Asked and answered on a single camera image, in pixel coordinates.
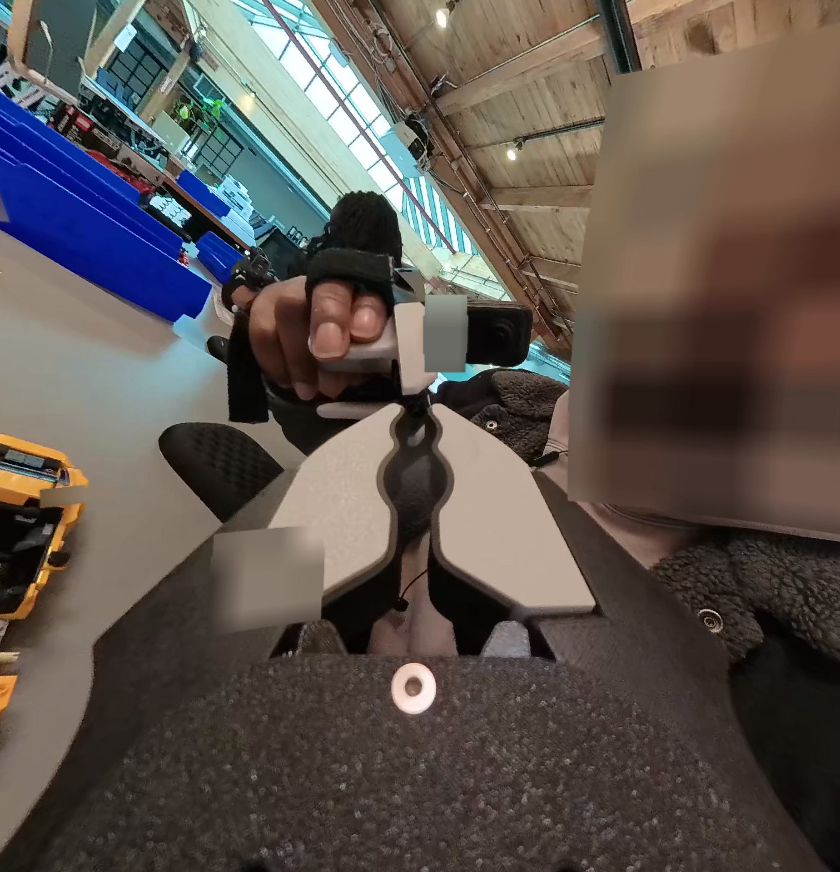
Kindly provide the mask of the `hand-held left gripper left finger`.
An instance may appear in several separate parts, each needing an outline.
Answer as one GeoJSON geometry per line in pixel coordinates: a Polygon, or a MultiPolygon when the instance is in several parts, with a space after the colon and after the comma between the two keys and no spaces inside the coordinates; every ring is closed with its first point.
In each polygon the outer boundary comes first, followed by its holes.
{"type": "Polygon", "coordinates": [[[296,529],[320,552],[319,615],[349,652],[363,654],[372,626],[400,591],[398,520],[384,471],[398,451],[403,409],[386,404],[312,451],[275,508],[269,529],[296,529]]]}

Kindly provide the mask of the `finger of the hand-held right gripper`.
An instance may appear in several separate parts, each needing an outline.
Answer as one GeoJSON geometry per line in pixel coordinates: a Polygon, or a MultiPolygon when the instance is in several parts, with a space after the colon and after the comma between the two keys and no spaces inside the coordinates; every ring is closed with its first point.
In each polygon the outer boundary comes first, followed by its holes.
{"type": "Polygon", "coordinates": [[[425,366],[423,313],[425,306],[421,301],[400,301],[393,306],[402,396],[419,395],[437,379],[437,372],[425,366]]]}

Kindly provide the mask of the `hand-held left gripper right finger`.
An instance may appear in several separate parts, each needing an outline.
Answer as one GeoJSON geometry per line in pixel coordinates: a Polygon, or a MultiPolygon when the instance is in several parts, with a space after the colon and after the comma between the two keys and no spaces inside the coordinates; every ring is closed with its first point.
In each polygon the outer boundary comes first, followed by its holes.
{"type": "Polygon", "coordinates": [[[442,404],[433,423],[428,598],[460,654],[495,624],[587,615],[592,596],[534,476],[518,455],[442,404]]]}

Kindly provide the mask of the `blue plastic bin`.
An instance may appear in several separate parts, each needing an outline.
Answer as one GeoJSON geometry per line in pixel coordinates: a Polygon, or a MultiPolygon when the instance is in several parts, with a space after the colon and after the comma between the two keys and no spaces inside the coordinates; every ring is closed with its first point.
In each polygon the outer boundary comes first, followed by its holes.
{"type": "Polygon", "coordinates": [[[126,181],[1,91],[0,190],[8,220],[65,245],[179,255],[181,239],[140,208],[126,181]]]}
{"type": "Polygon", "coordinates": [[[0,197],[0,229],[59,266],[167,321],[202,310],[204,276],[1,148],[0,197]]]}

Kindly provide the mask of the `yellow lego car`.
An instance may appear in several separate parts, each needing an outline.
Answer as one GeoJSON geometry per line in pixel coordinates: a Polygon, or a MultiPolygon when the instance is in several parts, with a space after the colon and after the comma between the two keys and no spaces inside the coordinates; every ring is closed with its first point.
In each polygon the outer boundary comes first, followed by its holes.
{"type": "Polygon", "coordinates": [[[86,486],[63,451],[0,432],[0,718],[17,681],[5,668],[19,656],[3,649],[3,637],[70,561],[65,539],[82,515],[86,486]]]}

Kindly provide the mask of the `stacked lego set boxes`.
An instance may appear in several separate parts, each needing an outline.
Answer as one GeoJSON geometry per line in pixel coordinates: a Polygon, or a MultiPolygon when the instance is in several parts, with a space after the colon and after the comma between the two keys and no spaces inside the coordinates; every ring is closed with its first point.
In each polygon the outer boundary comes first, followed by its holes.
{"type": "Polygon", "coordinates": [[[140,176],[151,185],[163,183],[165,170],[162,167],[107,132],[75,105],[59,102],[45,125],[114,170],[140,176]]]}

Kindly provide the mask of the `person's right hand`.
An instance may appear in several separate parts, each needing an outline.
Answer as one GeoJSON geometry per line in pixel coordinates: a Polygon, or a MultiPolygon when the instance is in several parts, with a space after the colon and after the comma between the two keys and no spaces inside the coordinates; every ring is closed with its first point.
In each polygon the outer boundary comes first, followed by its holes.
{"type": "Polygon", "coordinates": [[[305,276],[262,289],[250,306],[248,336],[266,381],[299,400],[340,398],[365,375],[320,368],[352,343],[380,338],[388,313],[372,292],[340,280],[319,282],[306,296],[305,276]]]}

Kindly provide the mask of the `ceiling mounted device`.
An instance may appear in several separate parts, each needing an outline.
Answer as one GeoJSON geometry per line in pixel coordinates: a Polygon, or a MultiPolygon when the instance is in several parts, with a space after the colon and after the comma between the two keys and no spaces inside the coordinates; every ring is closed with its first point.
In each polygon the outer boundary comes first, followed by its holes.
{"type": "Polygon", "coordinates": [[[405,114],[400,121],[391,125],[391,132],[409,151],[414,162],[425,160],[433,151],[433,144],[421,114],[405,114]]]}

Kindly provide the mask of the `small blue bin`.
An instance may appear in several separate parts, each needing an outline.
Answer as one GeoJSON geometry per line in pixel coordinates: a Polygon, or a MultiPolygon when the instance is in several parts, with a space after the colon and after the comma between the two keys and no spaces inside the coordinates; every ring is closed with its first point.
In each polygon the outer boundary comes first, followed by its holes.
{"type": "Polygon", "coordinates": [[[225,283],[234,264],[243,259],[243,252],[223,241],[213,231],[206,231],[195,241],[195,255],[200,264],[215,276],[218,283],[225,283]]]}
{"type": "Polygon", "coordinates": [[[199,206],[209,211],[215,218],[222,218],[229,213],[230,206],[204,181],[200,181],[190,169],[181,169],[176,176],[176,185],[190,195],[199,206]]]}

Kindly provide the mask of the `long background desk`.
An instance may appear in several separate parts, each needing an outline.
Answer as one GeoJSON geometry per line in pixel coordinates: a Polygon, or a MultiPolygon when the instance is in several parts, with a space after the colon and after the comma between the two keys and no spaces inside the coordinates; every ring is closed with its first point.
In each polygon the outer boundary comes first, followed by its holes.
{"type": "Polygon", "coordinates": [[[183,190],[170,174],[163,174],[163,181],[158,186],[160,193],[169,193],[179,206],[188,211],[188,218],[183,222],[181,229],[192,243],[206,234],[213,232],[216,238],[230,245],[232,248],[245,252],[253,246],[253,241],[245,241],[236,231],[232,231],[222,218],[211,213],[202,202],[199,202],[192,193],[183,190]]]}

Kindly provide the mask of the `black fleece jacket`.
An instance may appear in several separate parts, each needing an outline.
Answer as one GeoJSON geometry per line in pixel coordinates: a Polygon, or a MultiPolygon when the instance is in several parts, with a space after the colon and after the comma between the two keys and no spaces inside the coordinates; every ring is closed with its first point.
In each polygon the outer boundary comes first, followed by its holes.
{"type": "Polygon", "coordinates": [[[460,654],[515,622],[548,658],[504,667],[523,725],[479,688],[497,818],[449,868],[840,870],[840,541],[571,502],[566,396],[486,368],[432,398],[483,432],[432,411],[432,603],[460,654]],[[492,508],[527,522],[478,520],[479,557],[516,561],[500,582],[446,555],[448,434],[478,435],[492,508]]]}

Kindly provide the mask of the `green potted plant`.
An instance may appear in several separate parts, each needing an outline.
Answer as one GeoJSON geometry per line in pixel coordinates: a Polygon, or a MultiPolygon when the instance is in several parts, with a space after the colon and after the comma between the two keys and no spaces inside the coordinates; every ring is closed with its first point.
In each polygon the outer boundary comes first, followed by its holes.
{"type": "Polygon", "coordinates": [[[170,118],[186,133],[193,133],[195,130],[211,133],[218,126],[222,107],[222,98],[202,96],[199,103],[181,98],[172,103],[170,118]]]}

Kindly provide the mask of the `black ceiling pipe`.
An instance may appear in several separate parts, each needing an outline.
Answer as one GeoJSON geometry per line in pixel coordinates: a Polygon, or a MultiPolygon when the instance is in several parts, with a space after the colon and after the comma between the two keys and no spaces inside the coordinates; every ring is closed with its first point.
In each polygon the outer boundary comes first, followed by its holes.
{"type": "Polygon", "coordinates": [[[642,59],[631,26],[628,1],[596,1],[605,50],[615,73],[640,72],[642,59]]]}

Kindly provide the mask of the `background book stand board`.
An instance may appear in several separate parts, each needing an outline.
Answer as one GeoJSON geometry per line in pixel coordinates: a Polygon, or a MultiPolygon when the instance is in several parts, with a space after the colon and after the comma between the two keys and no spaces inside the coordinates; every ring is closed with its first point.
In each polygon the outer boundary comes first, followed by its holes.
{"type": "Polygon", "coordinates": [[[12,1],[6,61],[22,79],[70,102],[84,75],[82,59],[96,1],[12,1]]]}

